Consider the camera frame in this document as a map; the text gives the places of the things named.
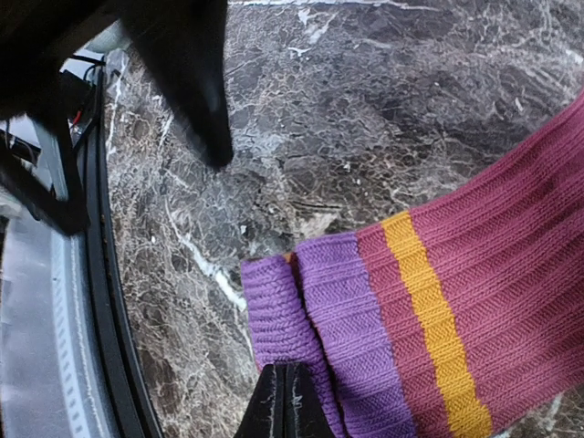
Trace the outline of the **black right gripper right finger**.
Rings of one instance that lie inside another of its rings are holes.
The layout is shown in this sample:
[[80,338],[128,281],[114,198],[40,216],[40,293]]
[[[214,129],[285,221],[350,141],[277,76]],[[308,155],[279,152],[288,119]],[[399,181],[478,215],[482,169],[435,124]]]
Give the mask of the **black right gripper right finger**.
[[333,438],[305,364],[284,366],[283,432],[286,438]]

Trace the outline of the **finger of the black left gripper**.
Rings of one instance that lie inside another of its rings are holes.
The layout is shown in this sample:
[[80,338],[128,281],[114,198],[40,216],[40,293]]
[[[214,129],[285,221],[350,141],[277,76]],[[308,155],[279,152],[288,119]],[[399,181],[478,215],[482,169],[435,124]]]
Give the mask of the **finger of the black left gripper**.
[[224,87],[226,1],[108,1],[210,167],[234,157]]
[[59,120],[56,133],[36,121],[33,126],[37,146],[10,134],[8,122],[1,127],[1,187],[60,234],[82,234],[90,219],[78,156],[91,122],[73,127]]

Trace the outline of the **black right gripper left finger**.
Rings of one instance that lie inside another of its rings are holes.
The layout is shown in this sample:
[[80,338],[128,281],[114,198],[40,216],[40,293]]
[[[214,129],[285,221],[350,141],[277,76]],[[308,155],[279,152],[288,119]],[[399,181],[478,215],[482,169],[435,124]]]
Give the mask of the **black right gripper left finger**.
[[265,365],[234,438],[285,436],[285,376],[285,365]]

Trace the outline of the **maroon purple orange striped sock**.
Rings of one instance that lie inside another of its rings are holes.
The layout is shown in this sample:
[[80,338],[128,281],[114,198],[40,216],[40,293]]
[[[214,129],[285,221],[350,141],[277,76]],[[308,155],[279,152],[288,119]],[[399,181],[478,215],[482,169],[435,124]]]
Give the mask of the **maroon purple orange striped sock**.
[[244,262],[334,437],[489,437],[583,381],[583,102],[453,193]]

